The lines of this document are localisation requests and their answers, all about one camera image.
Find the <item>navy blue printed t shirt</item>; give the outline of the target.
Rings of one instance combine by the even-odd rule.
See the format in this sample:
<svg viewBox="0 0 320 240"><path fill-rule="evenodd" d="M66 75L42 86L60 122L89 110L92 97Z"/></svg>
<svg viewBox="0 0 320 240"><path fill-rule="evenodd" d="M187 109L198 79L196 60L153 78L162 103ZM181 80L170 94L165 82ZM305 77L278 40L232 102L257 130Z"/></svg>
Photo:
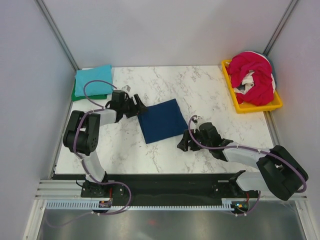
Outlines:
<svg viewBox="0 0 320 240"><path fill-rule="evenodd" d="M182 135L188 128L176 99L148 106L138 121L146 144Z"/></svg>

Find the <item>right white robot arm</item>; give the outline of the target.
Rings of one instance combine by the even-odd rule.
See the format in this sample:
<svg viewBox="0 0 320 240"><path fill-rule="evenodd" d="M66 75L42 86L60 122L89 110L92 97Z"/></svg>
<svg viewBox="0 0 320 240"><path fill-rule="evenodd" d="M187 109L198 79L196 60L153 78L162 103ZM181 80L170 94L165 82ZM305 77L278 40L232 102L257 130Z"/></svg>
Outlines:
<svg viewBox="0 0 320 240"><path fill-rule="evenodd" d="M280 200L287 201L295 193L307 189L306 171L281 145L258 149L222 138L216 127L194 116L195 128L184 131L177 148L187 152L206 149L217 160L240 163L256 172L241 170L229 179L229 191L235 197L248 191L269 191Z"/></svg>

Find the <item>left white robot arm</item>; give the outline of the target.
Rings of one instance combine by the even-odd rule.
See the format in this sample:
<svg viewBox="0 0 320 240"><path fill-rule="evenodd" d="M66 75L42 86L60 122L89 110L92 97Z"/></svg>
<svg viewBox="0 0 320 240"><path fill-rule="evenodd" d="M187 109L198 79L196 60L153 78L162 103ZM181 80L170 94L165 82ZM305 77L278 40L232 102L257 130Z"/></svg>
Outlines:
<svg viewBox="0 0 320 240"><path fill-rule="evenodd" d="M71 112L63 135L63 145L80 160L86 180L93 183L92 191L99 197L106 196L110 191L110 185L106 182L107 173L96 151L100 127L118 123L123 117L139 116L147 111L138 94L129 96L124 90L114 90L106 105L87 112Z"/></svg>

